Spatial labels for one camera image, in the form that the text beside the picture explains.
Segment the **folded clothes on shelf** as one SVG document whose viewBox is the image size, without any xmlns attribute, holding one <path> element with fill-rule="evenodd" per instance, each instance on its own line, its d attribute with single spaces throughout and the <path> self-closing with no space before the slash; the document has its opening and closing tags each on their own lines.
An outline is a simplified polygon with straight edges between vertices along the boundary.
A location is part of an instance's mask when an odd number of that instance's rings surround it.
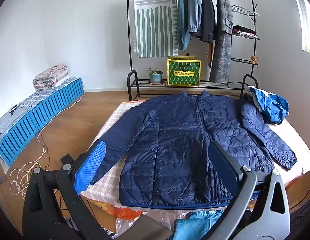
<svg viewBox="0 0 310 240">
<path fill-rule="evenodd" d="M 244 35 L 250 35 L 250 36 L 257 36 L 257 33 L 255 30 L 240 26 L 240 25 L 234 25 L 232 33 L 238 33 L 242 36 Z"/>
</svg>

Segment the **bright blue jacket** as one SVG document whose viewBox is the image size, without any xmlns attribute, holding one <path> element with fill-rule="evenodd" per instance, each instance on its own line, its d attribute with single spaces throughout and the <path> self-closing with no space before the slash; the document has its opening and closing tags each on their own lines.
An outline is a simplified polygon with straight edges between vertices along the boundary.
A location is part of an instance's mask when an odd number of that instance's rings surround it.
<svg viewBox="0 0 310 240">
<path fill-rule="evenodd" d="M 281 124 L 290 114 L 289 102 L 280 95 L 267 92 L 255 86 L 248 86 L 248 90 L 252 94 L 255 106 L 259 112 L 267 117 L 268 122 Z"/>
</svg>

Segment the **floral folded quilt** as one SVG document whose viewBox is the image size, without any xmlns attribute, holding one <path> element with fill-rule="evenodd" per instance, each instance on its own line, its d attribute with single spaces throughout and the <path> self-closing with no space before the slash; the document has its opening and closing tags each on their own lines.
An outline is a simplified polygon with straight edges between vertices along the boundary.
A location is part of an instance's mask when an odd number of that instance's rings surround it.
<svg viewBox="0 0 310 240">
<path fill-rule="evenodd" d="M 46 90 L 56 85 L 68 74 L 67 64 L 62 63 L 39 73 L 32 81 L 35 90 Z"/>
</svg>

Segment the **green striped white cloth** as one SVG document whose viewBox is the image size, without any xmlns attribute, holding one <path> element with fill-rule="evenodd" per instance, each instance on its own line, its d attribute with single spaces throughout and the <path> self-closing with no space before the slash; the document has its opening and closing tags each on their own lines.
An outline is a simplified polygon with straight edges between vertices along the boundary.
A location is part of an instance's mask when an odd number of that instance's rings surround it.
<svg viewBox="0 0 310 240">
<path fill-rule="evenodd" d="M 177 0 L 133 1 L 137 56 L 177 56 Z"/>
</svg>

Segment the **blue denim hanging shirt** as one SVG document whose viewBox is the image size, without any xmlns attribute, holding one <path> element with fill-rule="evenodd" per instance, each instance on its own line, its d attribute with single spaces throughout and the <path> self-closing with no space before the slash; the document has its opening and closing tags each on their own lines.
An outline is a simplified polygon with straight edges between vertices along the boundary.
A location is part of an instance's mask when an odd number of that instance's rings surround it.
<svg viewBox="0 0 310 240">
<path fill-rule="evenodd" d="M 201 27 L 202 0 L 188 0 L 188 13 L 188 31 L 191 36 L 195 36 Z"/>
</svg>

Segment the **grey plaid hanging coat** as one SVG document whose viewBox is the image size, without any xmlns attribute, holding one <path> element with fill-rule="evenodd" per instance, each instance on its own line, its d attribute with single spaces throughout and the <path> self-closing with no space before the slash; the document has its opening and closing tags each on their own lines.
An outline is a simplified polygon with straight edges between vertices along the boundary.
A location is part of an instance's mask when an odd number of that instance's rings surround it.
<svg viewBox="0 0 310 240">
<path fill-rule="evenodd" d="M 233 13 L 229 0 L 217 0 L 216 37 L 209 81 L 227 83 L 231 64 Z"/>
</svg>

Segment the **light blue folded garment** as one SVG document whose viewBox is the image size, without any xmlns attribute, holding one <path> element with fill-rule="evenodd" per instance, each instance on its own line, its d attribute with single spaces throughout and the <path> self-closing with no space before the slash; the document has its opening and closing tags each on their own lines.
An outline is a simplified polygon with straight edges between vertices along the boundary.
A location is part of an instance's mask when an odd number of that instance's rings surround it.
<svg viewBox="0 0 310 240">
<path fill-rule="evenodd" d="M 169 239 L 201 239 L 221 217 L 223 211 L 196 211 L 187 219 L 175 221 L 175 229 Z"/>
</svg>

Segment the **yellow green patterned box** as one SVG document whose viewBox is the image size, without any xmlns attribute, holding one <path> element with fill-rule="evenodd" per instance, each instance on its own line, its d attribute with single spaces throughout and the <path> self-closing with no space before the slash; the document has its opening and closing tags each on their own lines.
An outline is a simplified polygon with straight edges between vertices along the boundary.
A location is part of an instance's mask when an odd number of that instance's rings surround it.
<svg viewBox="0 0 310 240">
<path fill-rule="evenodd" d="M 168 57 L 166 61 L 167 84 L 169 86 L 199 86 L 201 81 L 201 60 L 195 56 Z"/>
</svg>

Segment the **black metal clothes rack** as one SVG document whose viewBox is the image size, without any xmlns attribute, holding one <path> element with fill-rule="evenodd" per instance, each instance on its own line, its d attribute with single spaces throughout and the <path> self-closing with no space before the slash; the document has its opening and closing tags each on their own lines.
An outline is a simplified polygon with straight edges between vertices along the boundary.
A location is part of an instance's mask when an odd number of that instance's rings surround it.
<svg viewBox="0 0 310 240">
<path fill-rule="evenodd" d="M 256 8 L 258 6 L 254 0 L 251 0 L 252 3 L 252 10 L 245 9 L 243 7 L 239 7 L 238 5 L 232 5 L 235 7 L 235 13 L 242 14 L 245 16 L 250 17 L 253 21 L 254 30 L 257 30 L 256 24 L 256 17 L 259 16 L 259 13 L 256 12 Z M 157 96 L 157 95 L 166 95 L 166 94 L 173 94 L 178 89 L 186 90 L 190 94 L 198 94 L 200 90 L 208 90 L 213 94 L 218 95 L 227 95 L 231 97 L 238 97 L 242 98 L 247 91 L 247 87 L 250 85 L 246 82 L 247 79 L 254 81 L 254 85 L 258 87 L 258 80 L 253 76 L 254 67 L 258 66 L 258 63 L 252 63 L 251 60 L 247 59 L 238 59 L 238 58 L 231 58 L 233 62 L 237 63 L 244 63 L 251 65 L 251 72 L 250 74 L 245 74 L 241 82 L 229 81 L 225 84 L 218 84 L 213 83 L 208 80 L 201 80 L 199 85 L 191 85 L 191 86 L 184 86 L 184 85 L 177 85 L 177 86 L 170 86 L 168 84 L 167 79 L 162 78 L 162 83 L 152 85 L 149 83 L 148 79 L 140 79 L 138 77 L 138 73 L 135 69 L 133 69 L 133 60 L 132 60 L 132 43 L 131 43 L 131 29 L 130 29 L 130 0 L 126 0 L 126 7 L 127 7 L 127 32 L 128 32 L 128 51 L 130 57 L 130 72 L 127 75 L 127 92 L 129 101 L 137 101 L 140 98 L 146 98 L 146 96 Z"/>
</svg>

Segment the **small potted plant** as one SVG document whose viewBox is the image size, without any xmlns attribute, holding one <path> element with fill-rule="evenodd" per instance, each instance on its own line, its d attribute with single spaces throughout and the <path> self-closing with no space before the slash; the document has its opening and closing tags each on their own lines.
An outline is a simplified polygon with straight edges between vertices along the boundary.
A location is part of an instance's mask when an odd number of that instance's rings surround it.
<svg viewBox="0 0 310 240">
<path fill-rule="evenodd" d="M 163 76 L 163 72 L 160 70 L 154 70 L 152 68 L 148 69 L 148 74 L 149 74 L 149 82 L 151 84 L 160 84 L 162 82 L 162 76 Z"/>
</svg>

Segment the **small teddy bear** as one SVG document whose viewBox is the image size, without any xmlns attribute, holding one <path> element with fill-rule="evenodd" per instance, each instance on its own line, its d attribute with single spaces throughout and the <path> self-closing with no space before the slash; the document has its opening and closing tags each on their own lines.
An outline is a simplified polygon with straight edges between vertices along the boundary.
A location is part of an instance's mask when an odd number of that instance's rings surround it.
<svg viewBox="0 0 310 240">
<path fill-rule="evenodd" d="M 258 57 L 257 56 L 251 56 L 251 64 L 258 65 Z"/>
</svg>

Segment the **black hanging blazer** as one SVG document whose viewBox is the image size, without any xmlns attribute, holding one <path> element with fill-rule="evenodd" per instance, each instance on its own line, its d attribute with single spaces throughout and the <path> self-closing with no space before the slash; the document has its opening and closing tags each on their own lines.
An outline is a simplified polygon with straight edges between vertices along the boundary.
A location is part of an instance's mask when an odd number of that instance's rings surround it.
<svg viewBox="0 0 310 240">
<path fill-rule="evenodd" d="M 215 9 L 212 0 L 202 0 L 199 39 L 212 43 L 215 38 Z"/>
</svg>

